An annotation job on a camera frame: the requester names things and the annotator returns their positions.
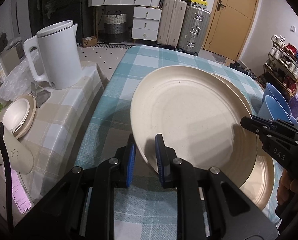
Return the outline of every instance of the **beige plate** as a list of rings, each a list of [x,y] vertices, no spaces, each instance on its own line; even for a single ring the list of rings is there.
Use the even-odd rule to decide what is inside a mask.
[[[30,109],[29,109],[28,116],[27,116],[26,120],[24,121],[24,123],[21,125],[19,130],[17,130],[15,133],[13,133],[13,135],[15,136],[16,139],[23,137],[29,131],[29,129],[32,126],[34,115],[36,112],[36,100],[32,96],[23,95],[23,96],[18,97],[18,99],[19,98],[26,98],[29,101]]]
[[[243,101],[251,114],[251,107],[243,93],[227,79],[213,74],[228,85]],[[241,186],[241,190],[260,209],[267,205],[275,180],[275,170],[272,158],[262,149],[262,142],[257,138],[257,158],[253,171],[247,181]]]
[[[238,187],[251,174],[256,135],[240,120],[248,109],[225,83],[187,66],[159,68],[138,85],[131,102],[131,126],[138,149],[157,171],[154,138],[193,166],[219,167]]]

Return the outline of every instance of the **human hand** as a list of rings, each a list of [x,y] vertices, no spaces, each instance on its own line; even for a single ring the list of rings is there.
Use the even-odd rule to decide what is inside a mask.
[[[298,179],[291,179],[288,172],[284,169],[277,190],[277,201],[279,205],[284,204],[284,202],[288,200],[289,190],[298,193]]]

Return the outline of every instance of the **cardboard box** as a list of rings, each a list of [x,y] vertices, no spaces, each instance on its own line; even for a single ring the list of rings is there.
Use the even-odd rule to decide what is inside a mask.
[[[97,44],[98,44],[98,39],[97,39],[96,36],[91,36],[91,37],[87,37],[87,38],[82,39],[82,46],[84,48],[92,47],[92,46],[97,45]]]
[[[16,48],[3,51],[2,60],[7,70],[7,74],[10,74],[10,72],[21,63]]]

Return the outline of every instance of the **box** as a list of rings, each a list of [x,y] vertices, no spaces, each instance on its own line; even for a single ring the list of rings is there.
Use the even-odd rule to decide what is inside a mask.
[[[203,0],[187,0],[187,4],[207,9],[208,2]]]
[[[82,39],[82,46],[84,48],[92,47],[92,46],[97,45],[97,44],[98,44],[98,39],[97,39],[96,36],[91,36],[91,37],[87,37],[87,38]]]
[[[10,74],[10,72],[21,63],[19,55],[17,54],[16,47],[7,51],[3,51],[1,55],[3,63],[7,70],[7,74]]]

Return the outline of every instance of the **blue gripper pad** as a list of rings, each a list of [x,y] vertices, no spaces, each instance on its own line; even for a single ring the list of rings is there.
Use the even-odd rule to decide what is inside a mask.
[[[128,161],[128,165],[127,165],[127,178],[126,178],[127,187],[129,187],[131,185],[132,179],[133,179],[135,150],[136,150],[136,146],[135,146],[135,143],[133,143],[131,150],[130,150],[129,161]]]

